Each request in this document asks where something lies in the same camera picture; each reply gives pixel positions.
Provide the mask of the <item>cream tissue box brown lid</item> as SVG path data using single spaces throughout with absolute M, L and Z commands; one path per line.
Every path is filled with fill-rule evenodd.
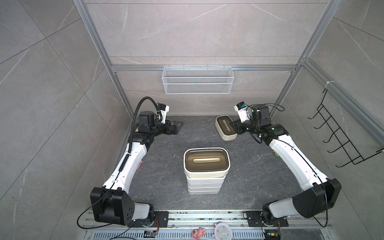
M 232 121 L 233 121 L 232 118 L 227 115 L 216 117 L 215 126 L 220 137 L 224 141 L 235 140 L 238 136 L 234 128 L 231 126 Z

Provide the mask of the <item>white tissue box wooden lid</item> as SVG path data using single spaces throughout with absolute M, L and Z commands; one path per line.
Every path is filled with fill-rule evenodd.
M 202 191 L 220 191 L 220 188 L 188 188 L 188 192 L 202 192 Z

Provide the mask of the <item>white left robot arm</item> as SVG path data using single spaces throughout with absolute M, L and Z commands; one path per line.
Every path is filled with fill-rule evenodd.
M 160 108 L 156 113 L 140 113 L 139 122 L 134 124 L 134 131 L 116 169 L 101 188 L 92 190 L 90 200 L 96 222 L 106 226 L 128 226 L 138 222 L 144 227 L 149 227 L 155 221 L 153 205 L 135 203 L 129 197 L 129 190 L 154 138 L 162 134 L 176 135 L 183 126 L 182 122 L 167 120 L 169 106 L 161 104 Z

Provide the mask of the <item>cream tissue box dark lid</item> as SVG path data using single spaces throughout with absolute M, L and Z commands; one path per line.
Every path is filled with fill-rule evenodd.
M 195 148 L 184 153 L 184 173 L 190 179 L 225 177 L 231 167 L 224 148 Z

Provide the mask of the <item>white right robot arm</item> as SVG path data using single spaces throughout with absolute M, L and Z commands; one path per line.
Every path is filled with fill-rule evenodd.
M 280 157 L 296 177 L 302 192 L 291 198 L 267 203 L 263 206 L 262 220 L 273 226 L 278 219 L 301 216 L 315 217 L 333 208 L 342 185 L 322 173 L 294 143 L 289 132 L 280 124 L 273 124 L 267 104 L 235 105 L 239 119 L 231 122 L 239 135 L 250 133 L 259 144 L 265 143 Z

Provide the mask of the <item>white tissue box grey top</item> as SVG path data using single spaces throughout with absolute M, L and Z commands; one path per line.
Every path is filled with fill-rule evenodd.
M 214 185 L 188 185 L 188 188 L 192 188 L 192 189 L 197 189 L 197 188 L 220 188 L 221 189 L 222 185 L 217 185 L 217 186 L 214 186 Z

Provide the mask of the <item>white tissue box grey lid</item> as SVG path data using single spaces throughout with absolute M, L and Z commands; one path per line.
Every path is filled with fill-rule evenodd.
M 188 185 L 223 185 L 226 177 L 220 178 L 189 178 L 187 177 Z

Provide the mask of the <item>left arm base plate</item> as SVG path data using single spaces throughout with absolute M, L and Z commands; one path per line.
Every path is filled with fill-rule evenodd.
M 169 213 L 168 211 L 155 211 L 154 212 L 154 220 L 150 223 L 147 220 L 136 220 L 131 221 L 128 227 L 133 228 L 166 228 L 168 226 L 169 221 Z

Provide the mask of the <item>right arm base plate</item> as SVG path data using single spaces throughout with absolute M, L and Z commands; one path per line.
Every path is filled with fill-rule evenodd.
M 275 218 L 266 211 L 245 211 L 243 218 L 248 221 L 249 227 L 288 227 L 287 218 Z

